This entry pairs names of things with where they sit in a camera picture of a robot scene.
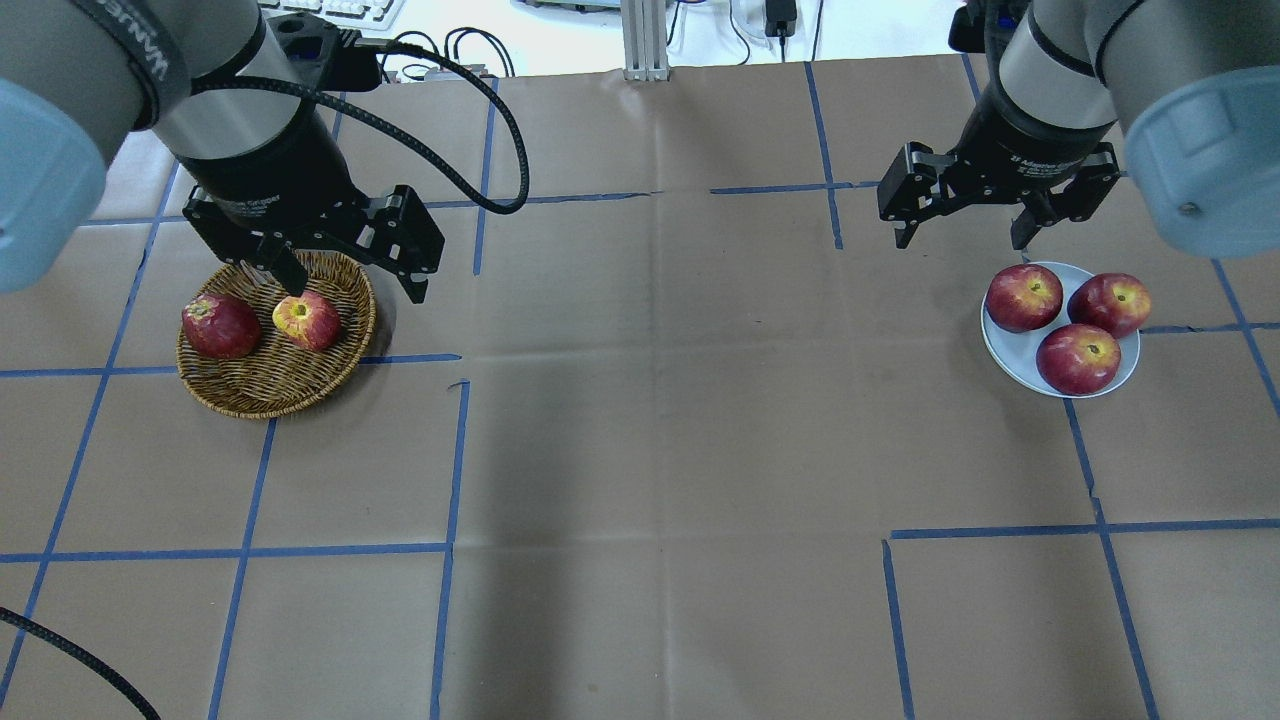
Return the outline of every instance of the blue plastic cover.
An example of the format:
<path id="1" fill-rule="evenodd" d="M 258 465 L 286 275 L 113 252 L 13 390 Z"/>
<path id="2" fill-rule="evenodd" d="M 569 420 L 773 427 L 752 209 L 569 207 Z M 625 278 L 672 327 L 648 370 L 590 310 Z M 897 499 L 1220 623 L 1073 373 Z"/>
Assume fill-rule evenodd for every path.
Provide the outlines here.
<path id="1" fill-rule="evenodd" d="M 1280 65 L 1169 94 L 1134 120 L 1125 149 L 1169 245 L 1210 258 L 1280 249 Z"/>
<path id="2" fill-rule="evenodd" d="M 106 164 L 65 113 L 0 78 L 0 292 L 38 281 L 97 208 Z"/>

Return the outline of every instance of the wicker basket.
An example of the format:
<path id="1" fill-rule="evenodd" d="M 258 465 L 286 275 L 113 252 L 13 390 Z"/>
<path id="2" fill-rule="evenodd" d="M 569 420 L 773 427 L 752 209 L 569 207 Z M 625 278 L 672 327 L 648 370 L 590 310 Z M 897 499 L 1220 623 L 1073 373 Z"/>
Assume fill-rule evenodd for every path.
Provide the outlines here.
<path id="1" fill-rule="evenodd" d="M 374 336 L 376 306 L 369 275 L 358 263 L 337 252 L 300 251 L 310 274 L 308 290 L 338 309 L 342 336 L 323 352 L 289 342 L 271 323 L 271 310 L 284 288 L 269 275 L 227 265 L 200 292 L 220 292 L 243 299 L 262 325 L 259 346 L 236 360 L 196 354 L 178 331 L 178 375 L 202 405 L 232 418 L 262 420 L 308 407 L 347 380 Z"/>

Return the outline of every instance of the white keyboard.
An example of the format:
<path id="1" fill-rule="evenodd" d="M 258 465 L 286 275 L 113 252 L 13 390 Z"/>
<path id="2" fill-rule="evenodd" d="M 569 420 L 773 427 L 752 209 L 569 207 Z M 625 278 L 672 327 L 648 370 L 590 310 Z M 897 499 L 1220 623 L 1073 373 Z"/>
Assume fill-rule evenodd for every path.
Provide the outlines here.
<path id="1" fill-rule="evenodd" d="M 338 27 L 390 29 L 408 0 L 257 0 L 264 10 L 320 15 Z"/>

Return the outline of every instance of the apple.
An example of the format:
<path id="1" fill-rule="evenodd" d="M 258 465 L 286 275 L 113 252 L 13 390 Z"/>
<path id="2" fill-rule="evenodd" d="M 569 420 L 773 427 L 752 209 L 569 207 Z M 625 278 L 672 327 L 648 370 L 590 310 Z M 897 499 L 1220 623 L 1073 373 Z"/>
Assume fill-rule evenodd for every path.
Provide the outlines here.
<path id="1" fill-rule="evenodd" d="M 289 342 L 315 351 L 333 345 L 342 332 L 338 309 L 310 290 L 302 291 L 300 297 L 285 295 L 271 311 L 271 322 Z"/>
<path id="2" fill-rule="evenodd" d="M 1053 270 L 1034 263 L 996 273 L 987 288 L 987 314 L 1011 333 L 1038 331 L 1062 310 L 1062 281 Z"/>
<path id="3" fill-rule="evenodd" d="M 1036 369 L 1061 393 L 1093 395 L 1115 379 L 1120 369 L 1120 343 L 1096 325 L 1062 325 L 1041 341 Z"/>
<path id="4" fill-rule="evenodd" d="M 1073 323 L 1097 325 L 1119 340 L 1151 316 L 1151 292 L 1133 275 L 1101 273 L 1071 293 L 1066 314 Z"/>
<path id="5" fill-rule="evenodd" d="M 232 295 L 205 292 L 182 309 L 182 333 L 206 357 L 243 357 L 257 347 L 262 325 L 248 302 Z"/>

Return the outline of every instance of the black braided cable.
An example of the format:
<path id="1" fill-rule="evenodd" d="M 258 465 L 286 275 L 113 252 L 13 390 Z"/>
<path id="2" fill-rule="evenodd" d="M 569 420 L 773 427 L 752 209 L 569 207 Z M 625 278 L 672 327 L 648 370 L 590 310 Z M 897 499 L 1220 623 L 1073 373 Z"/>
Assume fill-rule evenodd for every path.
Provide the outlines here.
<path id="1" fill-rule="evenodd" d="M 133 707 L 138 708 L 138 712 L 141 712 L 143 717 L 147 720 L 160 720 L 160 714 L 156 712 L 156 708 L 152 707 L 150 702 L 147 702 L 147 698 L 142 697 L 142 693 L 129 684 L 123 675 L 111 669 L 111 666 L 106 662 L 99 660 L 92 652 L 59 635 L 40 623 L 29 620 L 23 615 L 18 615 L 8 607 L 0 607 L 0 621 L 8 623 L 19 630 L 24 630 L 28 635 L 35 635 L 81 661 L 81 664 L 86 667 L 97 673 L 99 676 L 110 683 L 113 688 L 120 691 L 120 694 L 129 698 L 129 702 L 133 703 Z"/>
<path id="2" fill-rule="evenodd" d="M 453 60 L 449 60 L 448 58 L 444 58 L 438 53 L 431 53 L 425 47 L 419 47 L 417 45 L 408 45 L 406 42 L 392 42 L 390 45 L 387 46 L 387 50 L 384 50 L 384 53 L 387 53 L 388 55 L 408 55 L 411 58 L 417 58 L 420 60 L 430 60 L 433 63 L 436 63 L 442 68 L 445 68 L 460 76 L 462 79 L 470 82 L 472 86 L 476 87 L 476 90 L 484 94 L 484 96 L 488 97 L 490 102 L 493 102 L 494 108 L 498 110 L 498 114 L 502 115 L 502 119 L 507 123 L 507 128 L 511 131 L 511 140 L 516 146 L 516 163 L 520 165 L 520 192 L 516 193 L 516 197 L 511 202 L 503 205 L 500 202 L 494 202 L 493 200 L 481 195 L 480 191 L 472 187 L 471 183 L 468 183 L 466 178 L 462 177 L 461 173 L 453 169 L 453 167 L 444 160 L 444 158 L 436 155 L 435 151 L 428 147 L 425 142 L 413 137 L 408 132 L 401 129 L 396 124 L 379 118 L 378 115 L 365 110 L 364 108 L 358 108 L 356 105 L 352 105 L 351 102 L 347 102 L 338 97 L 333 97 L 332 95 L 321 92 L 319 90 L 298 85 L 296 82 L 289 82 L 276 78 L 237 76 L 227 79 L 200 79 L 192 86 L 192 95 L 197 95 L 200 92 L 209 92 L 212 90 L 265 90 L 269 92 L 292 95 L 294 97 L 308 100 L 317 105 L 324 105 L 325 108 L 332 108 L 344 115 L 352 117 L 365 123 L 366 126 L 404 145 L 413 152 L 417 152 L 422 159 L 425 159 L 433 167 L 435 167 L 435 169 L 440 170 L 440 173 L 445 178 L 448 178 L 449 182 L 454 184 L 454 187 L 461 190 L 462 193 L 466 195 L 472 202 L 484 208 L 485 210 L 489 210 L 490 213 L 497 213 L 499 215 L 509 215 L 516 210 L 520 210 L 525 205 L 525 201 L 529 199 L 529 154 L 525 150 L 525 138 L 522 135 L 520 135 L 520 127 L 516 124 L 516 117 L 511 114 L 511 109 L 508 109 L 507 104 L 502 101 L 502 97 L 499 97 L 498 94 L 494 92 L 488 83 L 477 78 L 475 74 L 468 72 L 458 63 L 454 63 Z"/>

